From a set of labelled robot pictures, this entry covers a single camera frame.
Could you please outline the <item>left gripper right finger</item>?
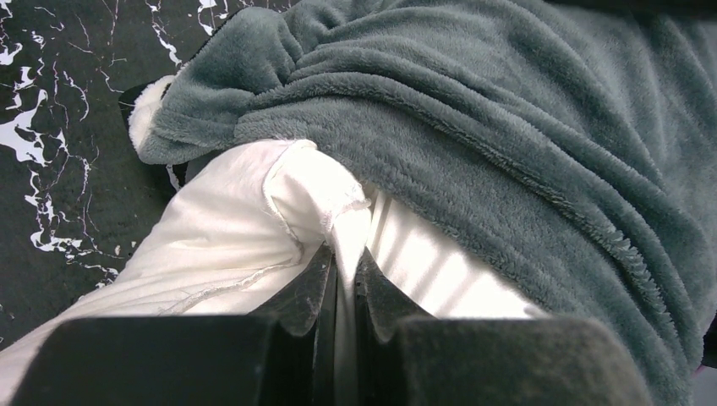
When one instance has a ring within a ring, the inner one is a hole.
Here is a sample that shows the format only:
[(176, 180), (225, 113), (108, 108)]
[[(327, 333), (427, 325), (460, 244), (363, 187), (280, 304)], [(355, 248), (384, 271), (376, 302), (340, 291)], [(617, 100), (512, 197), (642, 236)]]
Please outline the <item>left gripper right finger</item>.
[(649, 405), (629, 353), (574, 318), (438, 319), (369, 252), (355, 280), (362, 405)]

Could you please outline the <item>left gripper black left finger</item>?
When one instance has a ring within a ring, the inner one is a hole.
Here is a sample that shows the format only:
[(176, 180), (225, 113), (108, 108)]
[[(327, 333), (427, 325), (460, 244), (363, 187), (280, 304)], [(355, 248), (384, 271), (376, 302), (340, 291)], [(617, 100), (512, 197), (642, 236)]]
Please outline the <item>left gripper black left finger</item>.
[(85, 318), (57, 327), (14, 405), (329, 405), (337, 267), (322, 245), (247, 315)]

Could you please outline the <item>white pillow insert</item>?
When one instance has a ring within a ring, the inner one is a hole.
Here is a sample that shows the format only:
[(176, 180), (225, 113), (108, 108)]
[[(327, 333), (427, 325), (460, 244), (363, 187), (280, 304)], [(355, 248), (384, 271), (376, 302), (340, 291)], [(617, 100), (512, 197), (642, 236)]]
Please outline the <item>white pillow insert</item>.
[(321, 244), (337, 255), (340, 330), (353, 328), (354, 268), (368, 250), (389, 280), (440, 318), (529, 319), (543, 311), (487, 263), (307, 140), (262, 140), (207, 163), (111, 285), (1, 353), (8, 404), (49, 334), (92, 316), (241, 314), (291, 282)]

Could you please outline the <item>zebra and grey pillowcase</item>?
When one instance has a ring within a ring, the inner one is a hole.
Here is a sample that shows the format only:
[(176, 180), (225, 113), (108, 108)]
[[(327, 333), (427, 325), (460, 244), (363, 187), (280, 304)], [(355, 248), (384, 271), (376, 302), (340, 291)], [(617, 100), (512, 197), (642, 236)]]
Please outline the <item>zebra and grey pillowcase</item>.
[(141, 161), (315, 142), (688, 405), (716, 311), (716, 19), (630, 3), (301, 1), (122, 94)]

